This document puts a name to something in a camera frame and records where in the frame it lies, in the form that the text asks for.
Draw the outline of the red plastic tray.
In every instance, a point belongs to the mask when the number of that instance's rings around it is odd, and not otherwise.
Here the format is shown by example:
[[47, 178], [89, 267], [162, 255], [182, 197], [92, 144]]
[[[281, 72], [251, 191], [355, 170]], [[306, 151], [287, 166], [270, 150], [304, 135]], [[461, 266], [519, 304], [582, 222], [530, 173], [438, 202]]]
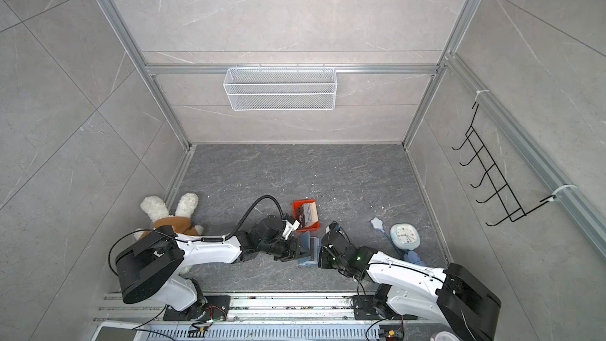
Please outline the red plastic tray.
[[320, 220], [315, 200], [297, 200], [293, 202], [293, 214], [299, 222], [298, 233], [315, 231], [320, 228]]

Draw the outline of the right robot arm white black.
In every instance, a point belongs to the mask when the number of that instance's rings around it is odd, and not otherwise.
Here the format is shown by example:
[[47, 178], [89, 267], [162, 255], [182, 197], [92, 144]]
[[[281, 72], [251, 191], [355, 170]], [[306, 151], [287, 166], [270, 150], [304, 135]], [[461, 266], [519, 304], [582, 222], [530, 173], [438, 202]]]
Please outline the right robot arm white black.
[[424, 267], [356, 247], [333, 223], [321, 240], [319, 267], [377, 284], [372, 307], [382, 317], [410, 315], [440, 322], [462, 340], [496, 337], [502, 303], [462, 265]]

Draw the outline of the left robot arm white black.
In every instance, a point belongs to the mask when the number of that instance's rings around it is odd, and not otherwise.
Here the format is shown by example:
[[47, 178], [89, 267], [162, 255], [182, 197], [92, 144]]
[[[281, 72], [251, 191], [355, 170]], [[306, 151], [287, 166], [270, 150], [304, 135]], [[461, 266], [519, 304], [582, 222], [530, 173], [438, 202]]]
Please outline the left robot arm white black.
[[201, 237], [178, 234], [169, 226], [148, 235], [115, 257], [115, 272], [126, 304], [147, 299], [185, 311], [202, 301], [198, 283], [179, 275], [184, 268], [206, 264], [235, 264], [267, 254], [286, 262], [303, 255], [291, 224], [268, 216], [251, 230], [232, 235]]

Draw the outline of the blue leather card holder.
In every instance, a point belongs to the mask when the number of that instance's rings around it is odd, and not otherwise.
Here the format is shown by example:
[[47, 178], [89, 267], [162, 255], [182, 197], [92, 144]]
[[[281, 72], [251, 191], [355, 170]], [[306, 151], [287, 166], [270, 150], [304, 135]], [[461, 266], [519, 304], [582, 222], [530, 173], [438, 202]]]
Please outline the blue leather card holder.
[[303, 255], [298, 259], [298, 264], [303, 267], [317, 267], [320, 260], [321, 239], [312, 237], [307, 231], [302, 233], [300, 239], [300, 251]]

